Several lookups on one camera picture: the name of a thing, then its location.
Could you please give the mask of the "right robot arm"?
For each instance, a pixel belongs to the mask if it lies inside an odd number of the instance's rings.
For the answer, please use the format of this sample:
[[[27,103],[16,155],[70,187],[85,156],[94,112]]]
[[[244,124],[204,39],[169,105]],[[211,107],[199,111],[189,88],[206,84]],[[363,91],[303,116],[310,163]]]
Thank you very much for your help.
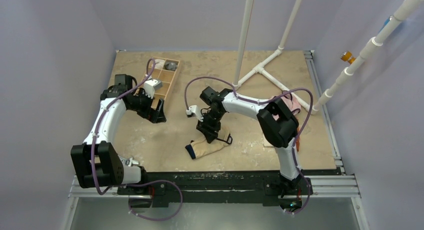
[[[207,143],[232,142],[231,136],[219,136],[223,129],[221,119],[226,113],[237,113],[257,120],[266,141],[277,153],[282,190],[293,193],[299,189],[302,173],[296,149],[299,122],[282,98],[261,100],[238,95],[231,89],[218,92],[207,87],[201,92],[200,99],[208,105],[207,111],[203,112],[192,105],[187,108],[186,114],[198,119],[196,129],[203,134]]]

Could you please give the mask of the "pink underwear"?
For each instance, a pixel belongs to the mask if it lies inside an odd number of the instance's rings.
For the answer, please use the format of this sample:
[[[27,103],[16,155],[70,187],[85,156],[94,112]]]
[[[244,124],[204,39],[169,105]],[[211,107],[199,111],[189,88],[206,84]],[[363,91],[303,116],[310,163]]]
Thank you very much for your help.
[[[290,109],[294,116],[299,114],[302,110],[302,106],[299,103],[298,99],[293,95],[293,93],[289,93],[287,95],[281,96],[281,99],[286,104],[286,106]]]

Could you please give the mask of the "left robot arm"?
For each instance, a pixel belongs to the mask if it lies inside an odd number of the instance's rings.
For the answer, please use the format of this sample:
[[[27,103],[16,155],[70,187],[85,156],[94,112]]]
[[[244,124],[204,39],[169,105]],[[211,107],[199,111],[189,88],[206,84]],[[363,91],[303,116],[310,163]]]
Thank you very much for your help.
[[[165,101],[154,97],[155,91],[162,86],[161,80],[153,78],[137,86],[133,76],[118,74],[114,85],[101,93],[99,113],[90,133],[82,144],[74,145],[70,151],[80,187],[129,184],[136,194],[147,192],[149,181],[143,177],[144,168],[126,165],[116,153],[113,141],[127,110],[136,112],[151,123],[166,121]]]

